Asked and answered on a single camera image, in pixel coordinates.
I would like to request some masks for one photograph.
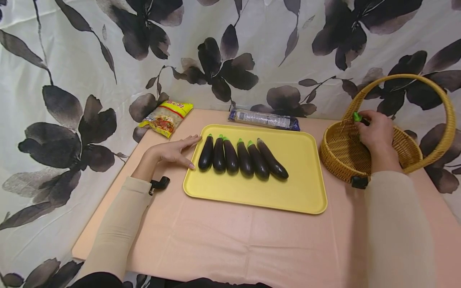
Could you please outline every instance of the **wicker basket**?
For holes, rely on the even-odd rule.
[[[445,107],[446,127],[443,137],[434,151],[423,158],[418,144],[405,132],[394,126],[392,146],[399,155],[399,161],[405,173],[437,161],[448,150],[455,137],[456,121],[451,101],[445,91],[433,81],[414,74],[396,74],[378,79],[364,87],[352,100],[340,122],[332,124],[323,135],[320,157],[325,167],[339,179],[351,182],[352,176],[367,177],[371,174],[371,157],[368,149],[359,140],[359,131],[354,125],[352,114],[359,110],[366,94],[381,82],[396,78],[412,78],[422,81],[433,88],[440,96]]]

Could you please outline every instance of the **black clip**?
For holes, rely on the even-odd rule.
[[[150,183],[152,186],[150,188],[149,195],[152,196],[154,194],[154,189],[165,190],[168,184],[170,183],[170,179],[166,176],[163,176],[162,179],[160,179],[160,181],[152,180]]]
[[[352,176],[350,182],[354,188],[365,189],[368,186],[368,177]]]

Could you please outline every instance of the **noodle package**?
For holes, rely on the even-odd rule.
[[[139,127],[149,125],[152,129],[166,138],[170,138],[179,123],[181,123],[193,107],[194,105],[189,103],[177,103],[167,100],[160,104],[152,113],[147,115],[147,117],[139,123]]]

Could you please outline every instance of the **yellow tray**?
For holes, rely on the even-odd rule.
[[[327,200],[319,153],[311,135],[275,129],[208,125],[203,128],[203,139],[192,156],[195,166],[198,165],[208,134],[212,134],[215,141],[222,134],[229,138],[234,147],[239,138],[245,144],[249,140],[256,144],[256,139],[261,138],[290,176],[284,182],[272,175],[268,181],[262,181],[256,176],[247,179],[240,172],[233,176],[227,172],[217,174],[213,167],[207,172],[200,172],[198,168],[189,169],[183,183],[187,195],[308,214],[325,211]]]

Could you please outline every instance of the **white fabric backdrop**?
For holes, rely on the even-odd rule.
[[[0,0],[2,285],[73,278],[70,249],[159,99],[339,119],[368,82],[414,73],[459,111],[460,10],[460,0]],[[424,154],[440,139],[443,106],[418,82],[368,98],[362,108],[393,117]],[[460,153],[457,131],[426,171],[461,223]]]

